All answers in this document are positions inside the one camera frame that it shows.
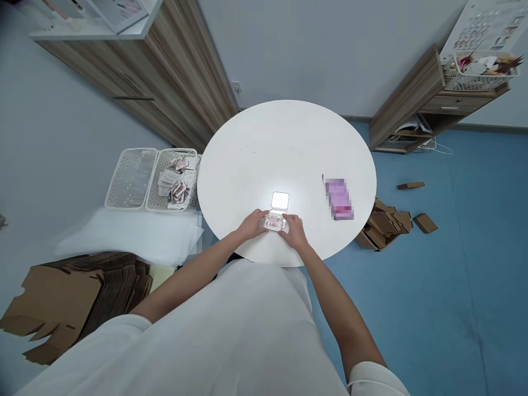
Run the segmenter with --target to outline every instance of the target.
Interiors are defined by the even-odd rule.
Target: purple box
[[[353,220],[354,209],[348,196],[347,184],[344,179],[328,179],[326,195],[330,203],[330,211],[334,220]]]

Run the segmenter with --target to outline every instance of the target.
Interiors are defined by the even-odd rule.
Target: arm
[[[308,271],[324,317],[339,345],[345,375],[348,377],[352,368],[362,361],[387,367],[358,309],[308,243],[303,221],[294,214],[283,216],[288,220],[290,232],[279,231],[279,235],[297,251]]]
[[[215,277],[241,244],[267,231],[259,223],[268,212],[255,209],[239,228],[175,272],[130,313],[144,316],[154,323],[190,299]]]

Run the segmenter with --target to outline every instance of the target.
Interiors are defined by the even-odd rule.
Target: cardboard box
[[[51,364],[108,319],[130,312],[150,291],[148,266],[130,253],[105,252],[31,267],[0,320],[0,328],[18,336],[46,336],[24,353]]]
[[[398,186],[398,190],[411,190],[411,189],[414,189],[414,188],[420,188],[420,187],[424,187],[424,186],[425,186],[424,182],[417,181],[415,183],[400,184]]]
[[[376,245],[378,249],[383,249],[386,245],[385,236],[376,228],[365,227],[365,234]]]
[[[410,212],[398,212],[395,207],[386,206],[376,199],[367,224],[356,237],[364,249],[382,251],[401,234],[408,234],[413,228]]]
[[[414,222],[418,225],[418,227],[420,227],[422,232],[424,232],[425,234],[430,234],[438,229],[436,224],[433,223],[433,220],[431,220],[429,216],[425,213],[416,216],[414,218]]]
[[[365,234],[364,230],[361,230],[359,234],[356,236],[357,243],[363,248],[363,249],[369,249],[369,250],[377,250],[378,247],[372,242],[368,237],[367,234]]]

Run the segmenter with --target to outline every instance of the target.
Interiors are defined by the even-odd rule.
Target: shelf unit
[[[120,34],[78,19],[35,31],[42,48],[176,147],[202,153],[237,114],[197,0],[143,0],[149,14]]]
[[[465,117],[509,91],[508,83],[487,92],[446,91],[446,81],[436,45],[431,46],[370,122],[369,148],[407,154],[449,129]],[[432,133],[396,131],[420,113]],[[391,136],[414,138],[391,142]]]

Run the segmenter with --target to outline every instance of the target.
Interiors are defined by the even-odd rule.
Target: round white table
[[[323,179],[345,179],[353,220],[333,219]],[[270,209],[273,192],[289,193],[288,213],[302,218],[308,241],[324,260],[365,225],[376,196],[376,169],[364,140],[342,117],[317,104],[280,100],[242,111],[215,133],[200,162],[197,188],[203,216],[220,239],[254,209]],[[274,231],[236,252],[254,262],[303,265]]]

